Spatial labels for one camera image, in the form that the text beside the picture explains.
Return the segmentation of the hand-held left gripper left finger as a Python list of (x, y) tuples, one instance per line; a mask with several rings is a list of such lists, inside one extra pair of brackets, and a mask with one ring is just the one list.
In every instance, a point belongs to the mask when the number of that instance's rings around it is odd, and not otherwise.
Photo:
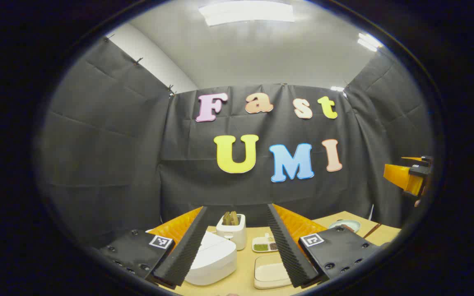
[(208, 227), (201, 206), (150, 231), (130, 230), (99, 249), (107, 260), (151, 283), (182, 285)]

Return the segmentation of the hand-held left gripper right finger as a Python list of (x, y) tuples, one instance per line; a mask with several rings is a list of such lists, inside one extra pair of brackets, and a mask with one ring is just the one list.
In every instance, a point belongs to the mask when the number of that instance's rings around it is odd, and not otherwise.
[(344, 224), (327, 229), (276, 204), (267, 205), (266, 219), (295, 288), (347, 274), (380, 251)]

